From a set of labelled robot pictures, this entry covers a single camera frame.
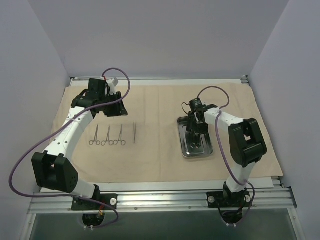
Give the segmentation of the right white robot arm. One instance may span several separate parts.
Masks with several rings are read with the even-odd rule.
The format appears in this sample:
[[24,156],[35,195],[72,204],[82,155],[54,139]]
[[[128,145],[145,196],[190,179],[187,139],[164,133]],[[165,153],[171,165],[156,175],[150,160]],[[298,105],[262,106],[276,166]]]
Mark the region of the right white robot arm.
[[[203,146],[202,136],[209,134],[209,125],[214,126],[219,150],[230,175],[223,186],[222,200],[225,205],[232,207],[240,201],[240,193],[246,190],[254,166],[267,153],[260,126],[254,118],[233,116],[214,104],[203,104],[200,98],[191,100],[189,107],[186,146],[191,150],[199,150]],[[233,168],[228,164],[219,130],[228,133],[230,154],[235,162]]]

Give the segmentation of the steel hemostat forceps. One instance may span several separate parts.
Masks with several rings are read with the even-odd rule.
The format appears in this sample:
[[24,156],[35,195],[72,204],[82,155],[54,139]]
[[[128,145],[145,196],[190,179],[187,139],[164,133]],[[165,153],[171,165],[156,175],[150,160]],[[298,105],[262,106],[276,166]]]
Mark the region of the steel hemostat forceps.
[[106,135],[106,139],[101,141],[101,146],[105,146],[105,145],[109,145],[112,146],[114,144],[114,141],[110,139],[110,126],[108,126],[108,131],[107,131],[107,135]]
[[113,141],[113,145],[114,146],[117,146],[117,145],[125,146],[126,145],[126,141],[123,139],[123,125],[121,125],[121,127],[120,127],[118,139]]

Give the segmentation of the metal instrument tray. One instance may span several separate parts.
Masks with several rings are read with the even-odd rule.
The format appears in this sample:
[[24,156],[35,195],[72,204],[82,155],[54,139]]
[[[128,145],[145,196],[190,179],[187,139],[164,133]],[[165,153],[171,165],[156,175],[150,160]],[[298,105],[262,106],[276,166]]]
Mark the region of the metal instrument tray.
[[187,117],[177,119],[181,152],[186,159],[206,158],[214,153],[208,127],[204,133],[192,135],[187,131]]

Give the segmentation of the steel tweezers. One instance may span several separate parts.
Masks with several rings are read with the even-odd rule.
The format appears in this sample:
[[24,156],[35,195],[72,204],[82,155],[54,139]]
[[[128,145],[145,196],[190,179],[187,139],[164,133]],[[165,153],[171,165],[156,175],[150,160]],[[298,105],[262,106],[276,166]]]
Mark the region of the steel tweezers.
[[137,122],[133,123],[133,144],[136,143],[136,136],[137,136]]

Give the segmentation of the steel surgical scissors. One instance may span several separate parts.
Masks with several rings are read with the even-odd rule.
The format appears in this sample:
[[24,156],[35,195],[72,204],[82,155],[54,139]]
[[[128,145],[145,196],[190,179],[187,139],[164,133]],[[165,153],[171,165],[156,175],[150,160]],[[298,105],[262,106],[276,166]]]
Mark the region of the steel surgical scissors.
[[99,133],[99,125],[96,126],[93,139],[89,141],[90,146],[93,146],[93,145],[99,146],[101,144],[101,141],[98,140],[98,133]]

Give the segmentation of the steel needle holder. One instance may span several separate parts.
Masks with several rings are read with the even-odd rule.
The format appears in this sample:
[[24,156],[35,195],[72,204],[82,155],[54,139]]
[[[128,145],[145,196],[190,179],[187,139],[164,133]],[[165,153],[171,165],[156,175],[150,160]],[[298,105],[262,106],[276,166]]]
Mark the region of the steel needle holder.
[[192,149],[199,149],[202,146],[201,135],[199,135],[198,133],[191,133],[190,141],[190,147]]

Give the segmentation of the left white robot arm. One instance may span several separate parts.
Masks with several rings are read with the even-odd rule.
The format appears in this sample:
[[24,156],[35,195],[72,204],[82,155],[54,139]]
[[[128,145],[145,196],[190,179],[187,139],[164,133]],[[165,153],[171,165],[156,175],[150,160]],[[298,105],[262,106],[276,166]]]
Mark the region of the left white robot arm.
[[85,129],[97,114],[107,117],[126,116],[122,94],[116,91],[119,81],[91,78],[88,87],[71,102],[62,131],[40,153],[31,158],[36,183],[41,188],[82,197],[90,210],[100,206],[98,186],[82,180],[72,163],[72,156]]

